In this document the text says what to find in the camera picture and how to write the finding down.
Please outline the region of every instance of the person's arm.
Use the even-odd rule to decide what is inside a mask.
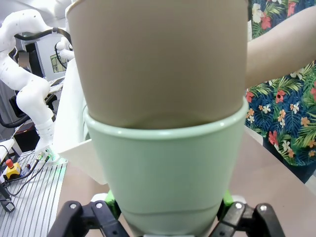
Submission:
[[[292,73],[316,59],[316,6],[250,41],[246,88]]]

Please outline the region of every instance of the tan table surface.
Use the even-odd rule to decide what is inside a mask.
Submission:
[[[108,190],[107,185],[99,185],[69,163],[58,210],[68,200],[77,200],[85,205],[94,194],[106,193]],[[277,158],[246,133],[243,136],[230,191],[234,195],[245,197],[253,207],[261,202],[271,204],[287,237],[316,236],[316,196]],[[94,230],[87,236],[99,237],[101,234]]]

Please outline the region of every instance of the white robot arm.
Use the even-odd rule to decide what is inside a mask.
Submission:
[[[15,34],[40,33],[51,29],[36,10],[23,10],[8,15],[0,28],[0,79],[11,89],[20,91],[17,95],[17,105],[33,120],[39,132],[40,140],[36,152],[52,143],[54,114],[44,101],[50,86],[45,79],[19,67],[8,53],[15,46]]]
[[[56,45],[56,48],[59,50],[60,57],[72,60],[73,58],[75,58],[75,54],[73,51],[69,50],[70,47],[71,44],[66,37],[61,37],[61,40]]]

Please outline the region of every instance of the hawaiian shirt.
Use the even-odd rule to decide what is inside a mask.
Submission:
[[[316,0],[252,0],[252,38],[313,5]],[[246,126],[268,136],[290,165],[316,162],[316,61],[249,88],[246,98]]]

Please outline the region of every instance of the red button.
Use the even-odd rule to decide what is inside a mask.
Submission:
[[[8,160],[5,162],[5,164],[6,164],[10,169],[12,169],[12,168],[14,167],[13,162],[12,162],[11,159],[8,159]]]

